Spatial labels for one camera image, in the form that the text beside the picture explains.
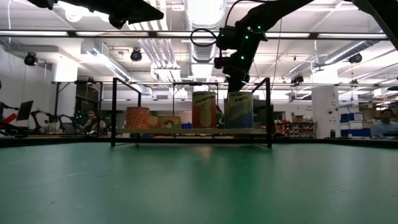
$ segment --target cardboard box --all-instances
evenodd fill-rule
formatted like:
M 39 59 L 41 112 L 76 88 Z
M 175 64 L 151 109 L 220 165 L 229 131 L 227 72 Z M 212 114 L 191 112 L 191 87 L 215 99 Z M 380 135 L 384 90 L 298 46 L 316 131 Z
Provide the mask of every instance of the cardboard box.
M 303 123 L 304 115 L 295 115 L 292 113 L 292 123 Z

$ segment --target security camera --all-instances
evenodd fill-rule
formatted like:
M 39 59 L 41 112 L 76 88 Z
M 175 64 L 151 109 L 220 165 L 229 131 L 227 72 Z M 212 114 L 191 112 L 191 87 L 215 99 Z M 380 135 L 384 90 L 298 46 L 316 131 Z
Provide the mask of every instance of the security camera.
M 350 57 L 348 59 L 348 62 L 349 63 L 360 63 L 360 62 L 362 62 L 362 55 L 358 53 L 358 54 Z
M 290 81 L 290 83 L 294 83 L 294 84 L 300 84 L 303 82 L 304 82 L 304 77 L 302 75 L 297 75 L 292 78 L 292 81 Z
M 25 57 L 24 63 L 28 66 L 36 66 L 38 61 L 39 60 L 37 60 L 36 53 L 28 52 L 27 56 Z
M 142 59 L 141 49 L 139 47 L 134 47 L 130 58 L 133 62 L 139 62 Z

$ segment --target orange container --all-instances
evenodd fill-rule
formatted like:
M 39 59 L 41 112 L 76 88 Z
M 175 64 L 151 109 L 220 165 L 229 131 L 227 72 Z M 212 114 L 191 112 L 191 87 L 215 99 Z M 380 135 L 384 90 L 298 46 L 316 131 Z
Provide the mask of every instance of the orange container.
M 125 128 L 149 129 L 149 108 L 128 107 Z
M 192 125 L 193 128 L 216 128 L 216 93 L 192 93 Z

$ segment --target pillar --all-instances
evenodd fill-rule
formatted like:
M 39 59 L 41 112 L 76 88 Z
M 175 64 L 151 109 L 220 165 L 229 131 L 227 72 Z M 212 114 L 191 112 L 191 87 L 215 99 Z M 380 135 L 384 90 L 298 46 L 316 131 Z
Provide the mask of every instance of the pillar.
M 334 66 L 313 71 L 314 83 L 338 83 L 338 73 Z M 313 120 L 317 123 L 317 138 L 331 137 L 335 131 L 336 138 L 341 136 L 339 94 L 337 86 L 316 86 L 312 89 Z
M 75 62 L 60 62 L 53 64 L 52 66 L 52 81 L 53 82 L 74 82 L 77 80 L 78 65 Z M 65 114 L 72 116 L 75 112 L 75 101 L 76 101 L 76 85 L 69 84 L 60 85 L 62 90 L 58 95 L 58 110 L 57 114 Z M 69 122 L 67 118 L 63 118 L 62 121 Z

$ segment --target ceiling light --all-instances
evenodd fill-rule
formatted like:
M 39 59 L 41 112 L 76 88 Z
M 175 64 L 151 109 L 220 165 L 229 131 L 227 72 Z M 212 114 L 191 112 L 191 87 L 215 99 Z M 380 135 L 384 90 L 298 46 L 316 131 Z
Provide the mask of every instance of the ceiling light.
M 275 38 L 308 38 L 310 36 L 309 33 L 278 33 L 278 32 L 266 32 L 267 37 L 275 37 Z
M 387 36 L 385 34 L 319 34 L 318 38 L 320 39 L 386 39 Z
M 376 106 L 388 105 L 388 104 L 390 104 L 390 103 L 391 103 L 391 102 L 386 101 L 386 102 L 383 102 L 383 103 L 378 103 L 378 104 L 376 104 Z
M 68 36 L 66 31 L 0 30 L 0 36 Z
M 130 77 L 128 74 L 124 73 L 119 67 L 117 67 L 113 62 L 109 60 L 105 55 L 101 54 L 97 49 L 93 49 L 93 54 L 89 51 L 86 52 L 89 55 L 94 56 L 97 58 L 103 65 L 105 65 L 111 72 L 113 72 L 115 75 L 121 77 L 125 81 L 130 81 Z
M 136 82 L 136 83 L 141 85 L 173 85 L 172 82 Z
M 190 37 L 192 31 L 168 31 L 168 32 L 158 32 L 157 36 L 158 37 L 179 37 L 179 38 L 184 38 L 184 37 Z M 213 31 L 214 35 L 218 35 L 218 31 Z M 192 35 L 193 38 L 198 38 L 198 37 L 209 37 L 214 39 L 214 37 L 209 33 L 209 32 L 195 32 Z
M 148 37 L 148 32 L 138 32 L 138 31 L 77 31 L 76 35 L 79 37 Z

